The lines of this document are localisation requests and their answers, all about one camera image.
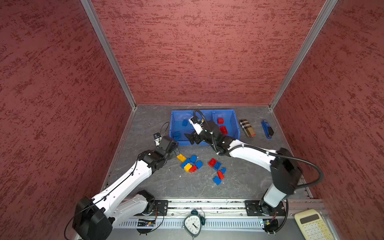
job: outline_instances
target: calculator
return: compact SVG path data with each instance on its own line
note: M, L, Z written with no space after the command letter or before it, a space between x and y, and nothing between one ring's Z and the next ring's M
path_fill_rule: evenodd
M334 237L318 211L310 209L295 214L297 225L305 240L334 240Z

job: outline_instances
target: robotic arm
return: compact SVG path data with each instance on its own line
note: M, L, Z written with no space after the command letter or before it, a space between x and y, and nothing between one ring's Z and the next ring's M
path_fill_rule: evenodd
M204 141L208 143L216 154L221 156L238 157L271 172L273 183L264 194L260 201L257 211L269 216L275 212L275 207L287 196L294 193L295 189L315 185L321 182L323 174L321 170L303 159L293 157L287 149L281 148L278 151L267 150L259 147L247 145L233 137L225 136L220 128L213 121L207 121L205 116L199 111L194 110L194 116L189 119L195 131L185 134L191 144L199 144ZM314 166L319 171L319 179L305 185L299 185L302 169L297 161L302 161Z
M179 154L178 142L167 136L161 137L160 133L154 134L154 137L155 150L140 153L134 165L107 189L92 199L84 197L77 203L72 227L83 240L104 240L111 233L114 223L135 214L152 212L155 198L145 190L128 201L122 201L139 183Z
M197 118L196 112L200 113L202 120ZM295 189L318 184L323 178L322 171L316 165L293 157L287 149L281 148L278 151L262 149L223 135L219 126L213 121L207 121L199 110L194 110L194 116L189 119L189 122L195 129L193 133L185 134L191 144L204 141L218 155L238 157L271 172L273 184L264 194L259 206L255 206L254 209L262 215L270 216L275 213L279 203L287 195L293 194ZM161 137L160 133L154 134L154 138L155 150L140 153L134 165L116 182L92 199L84 197L77 203L72 227L83 240L105 240L111 233L114 223L122 222L135 214L150 213L153 210L155 198L145 190L138 192L128 201L123 203L122 201L139 183L163 167L167 160L179 155L177 141L167 136ZM298 185L302 170L297 161L314 167L319 172L318 179L308 184Z

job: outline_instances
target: gray marble surface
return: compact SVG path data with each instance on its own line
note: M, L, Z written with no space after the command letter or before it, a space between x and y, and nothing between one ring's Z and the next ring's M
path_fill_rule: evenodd
M139 153L155 148L153 134L159 132L161 126L170 120L172 110L195 108L234 109L237 119L247 119L256 132L255 137L248 138L240 128L241 141L266 149L284 147L267 107L139 105L123 151L108 182L112 183L122 176L134 164ZM275 132L272 139L265 137L261 126L263 119L268 121ZM198 156L203 167L194 173L187 173L180 167L181 162L173 158L139 184L130 196L145 189L156 198L261 198L272 183L272 177L266 169L243 159L218 156L209 146L180 146L179 150L185 157ZM217 173L208 166L212 158L227 169L224 180L218 186L212 180ZM291 198L308 198L308 193L305 189L299 189Z

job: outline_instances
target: black cable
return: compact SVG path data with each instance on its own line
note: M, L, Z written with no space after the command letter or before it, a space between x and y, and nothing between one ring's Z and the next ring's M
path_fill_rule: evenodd
M132 172L131 172L131 173L130 173L130 174L129 174L123 181L121 181L116 187L114 187L114 189L112 189L107 195L103 196L100 200L98 200L97 202L95 202L95 203L92 204L91 206L89 206L89 207L87 207L87 208L84 208L84 209L81 210L80 212L76 213L76 214L75 214L75 215L68 221L68 223L67 223L67 225L65 226L65 229L64 229L64 238L65 238L66 240L71 240L71 239L68 239L68 238L66 237L65 233L66 233L67 228L68 228L68 225L71 223L72 219L74 219L74 217L77 216L79 213L81 213L81 212L83 212L83 211L85 211L85 210L87 210L87 209L89 209L89 208L95 206L95 205L96 205L97 203L99 203L100 201L107 199L107 196L108 196L109 194L111 194L111 192L112 192L113 190L115 190L118 186L120 186L120 184L122 184L125 180L127 180L130 176L133 175L133 173L134 173L134 171L135 171L135 169L136 169L136 166L137 166L137 162L138 162L138 160L136 160L136 164L135 164L135 167L134 167L133 171L132 171Z
M79 213L81 213L81 212L83 212L83 211L85 211L85 210L87 210L87 209L89 209L89 208L95 206L95 205L96 205L97 203L99 203L101 200L104 200L104 197L103 197L102 199L98 200L96 203L92 204L91 206L86 207L86 208L84 208L83 210L81 210L80 212L78 212L78 213L76 213L75 215L73 215L73 217L68 221L68 223L67 223L67 225L65 226L65 229L64 229L64 238L65 238L66 240L72 240L72 239L67 238L67 236L65 235L65 232L67 231L68 225L71 223L72 219L74 219L74 217L76 217Z
M133 173L135 172L135 170L136 170L136 166L137 166L137 162L138 162L139 160L136 160L136 164L135 164L135 167L133 168L133 171L128 175L128 177L126 177L123 181L121 181L116 187L114 187L107 195L105 195L104 197L106 198L109 194L111 194L111 192L113 191L113 190L115 190L118 186L120 186L120 184L122 184L125 180L127 180L130 176L132 176L133 175Z
M160 225L159 226L161 226L162 224L163 224L163 222L164 222L164 213L163 212L160 212L160 211L158 211L158 210L156 210L158 213L161 213L162 215L163 215L163 220L161 221L161 223L160 223Z
M281 225L276 229L276 231L274 232L268 232L268 233L276 233L278 232L285 224L285 222L287 221L287 218L288 218L288 199L285 200L285 204L286 204L286 207L285 207L285 216L284 216L284 220L283 222L281 223Z
M200 113L200 115L204 119L204 121L207 122L207 119L205 118L204 114L199 109L193 110L193 117L195 118L195 120L197 120L196 112ZM212 129L210 128L210 126L208 124L207 124L207 127L209 130L209 133L211 134L213 148L214 148L215 152L218 152L217 151L217 143L216 143L216 140L214 138Z
M240 148L240 147L243 147L243 145L238 145L238 146L236 146L234 148L229 149L225 153L220 153L219 155L223 156L223 155L228 154L231 151L233 151L233 150L235 150L237 148ZM263 152L265 154L267 153L267 150L264 150L264 149L256 147L256 146L244 144L244 147L252 148L252 149L258 150L260 152ZM309 182L309 183L306 183L306 184L298 185L295 189L313 186L313 185L319 184L323 180L324 174L323 174L322 170L318 166L314 165L313 163L311 163L311 162L309 162L307 160L304 160L304 159L301 159L301 158L298 158L298 157L290 157L290 156L286 156L286 155L282 155L282 154L276 154L276 153L272 153L272 152L268 152L268 155L271 155L271 156L274 156L274 157L288 158L288 159L296 160L296 161L299 161L299 162L303 162L303 163L308 164L309 166L311 166L311 167L316 169L316 171L319 173L319 177L315 181L312 181L312 182Z
M168 127L169 127L169 121L168 121L168 122L165 122L165 123L161 126L161 128L160 128L160 134L161 134L161 130L163 129L164 125L167 124L167 123L168 123L167 128L164 130L164 133L163 133L162 137L164 137L164 134L166 133L166 131L167 131Z

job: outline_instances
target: alarm clock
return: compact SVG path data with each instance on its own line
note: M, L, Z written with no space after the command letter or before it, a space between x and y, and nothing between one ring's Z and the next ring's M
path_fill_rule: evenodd
M205 225L205 217L200 216L197 210L193 210L191 211L191 215L187 216L184 219L183 228L187 231L187 233L189 233L193 238L195 238L196 236L199 235L201 231L201 227L204 225Z

